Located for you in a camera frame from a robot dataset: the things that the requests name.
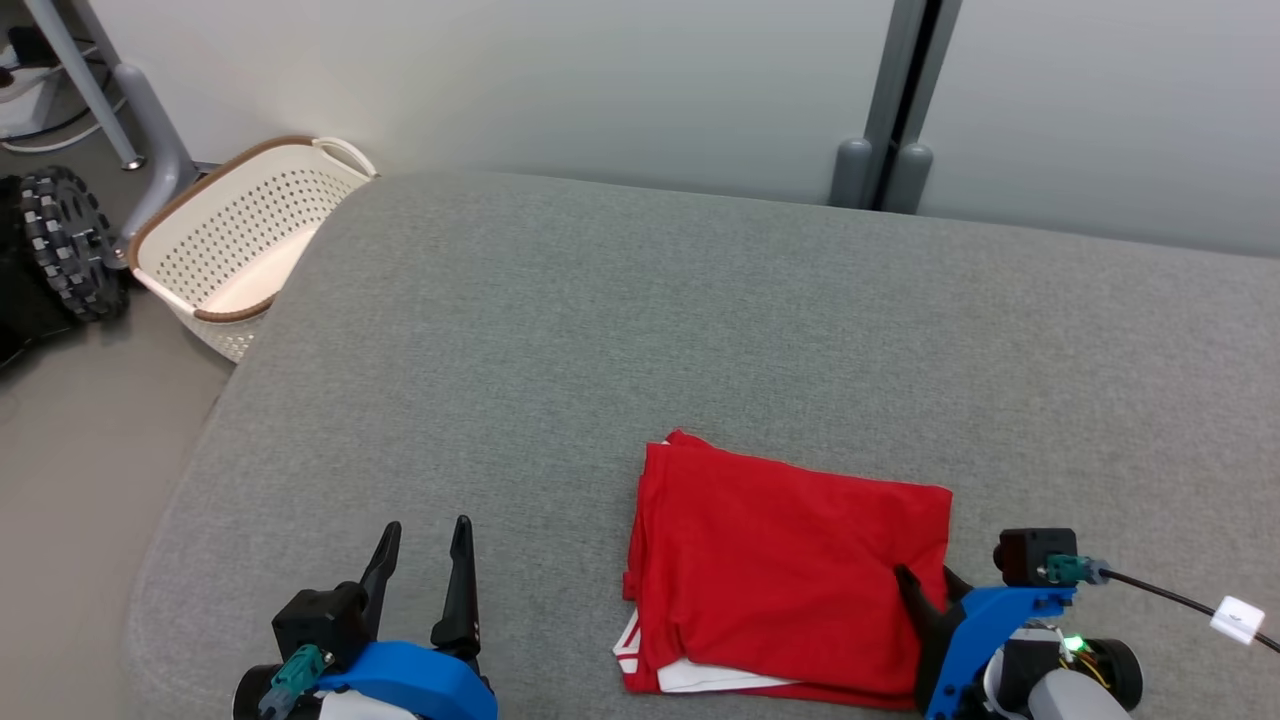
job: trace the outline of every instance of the power strip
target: power strip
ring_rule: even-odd
[[[0,61],[12,55],[13,50],[5,47],[0,51]],[[50,73],[50,68],[23,68],[12,73],[13,83],[0,87],[0,137],[40,132],[49,118],[61,73]]]

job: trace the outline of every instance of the gray pole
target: gray pole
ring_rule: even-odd
[[[79,49],[76,47],[76,41],[72,40],[70,33],[67,32],[67,26],[63,24],[61,17],[54,9],[52,1],[26,0],[26,3],[27,9],[31,10],[31,17],[40,26],[40,31],[45,33],[49,45],[58,54],[58,59],[61,60],[63,67],[67,68],[67,74],[76,83],[76,88],[84,97],[84,102],[93,111],[93,117],[99,124],[102,126],[102,132],[111,141],[111,147],[120,156],[120,165],[125,170],[141,168],[146,163],[146,158],[133,149],[128,136],[124,135],[124,128],[120,127],[120,122],[115,119],[115,113],[111,111],[111,104],[106,101],[106,96],[97,87],[93,74],[88,72],[84,58],[81,56]]]

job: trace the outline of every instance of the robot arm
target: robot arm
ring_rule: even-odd
[[[434,720],[498,716],[489,680],[476,661],[480,615],[471,520],[462,515],[453,529],[453,570],[444,614],[431,629],[434,650],[378,642],[399,538],[399,523],[390,523],[360,583],[302,591],[276,614],[271,629],[284,664],[259,665],[244,674],[236,691],[234,720],[320,717],[324,701],[315,693],[326,691],[356,691],[351,694]]]
[[[908,568],[896,569],[922,644],[916,708],[927,720],[1066,720],[1094,707],[1112,715],[1083,716],[1128,717],[1125,711],[1142,698],[1133,652],[1119,641],[1092,641],[1092,660],[1078,660],[1064,653],[1060,633],[1033,620],[1062,615],[1079,582],[1105,582],[1098,571],[1106,565],[1078,556],[1075,533],[1053,528],[1002,532],[995,560],[1006,587],[973,588],[945,569],[946,611],[933,607]],[[1060,670],[1089,684],[1088,693],[1065,692],[1079,683],[1061,679]],[[1032,696],[1038,698],[1034,707]],[[1060,702],[1066,705],[1055,708]],[[1076,702],[1082,705],[1070,705]]]

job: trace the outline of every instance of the gray fabric surface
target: gray fabric surface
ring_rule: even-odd
[[[425,642],[466,512],[503,717],[882,716],[622,691],[635,480],[677,425],[952,488],[948,561],[975,583],[998,582],[1001,528],[1068,525],[1117,569],[1280,616],[1277,288],[1274,261],[1018,228],[380,179],[316,234],[156,534],[125,648],[138,710],[228,716],[274,657],[271,615],[357,578],[393,519],[381,633]],[[1280,657],[1180,606],[1085,588],[1066,625],[1137,650],[1138,717],[1280,706]]]

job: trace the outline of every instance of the white wall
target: white wall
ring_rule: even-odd
[[[826,200],[892,0],[91,0],[192,156],[337,135],[467,167]]]
[[[974,0],[919,213],[1280,255],[1280,3]]]

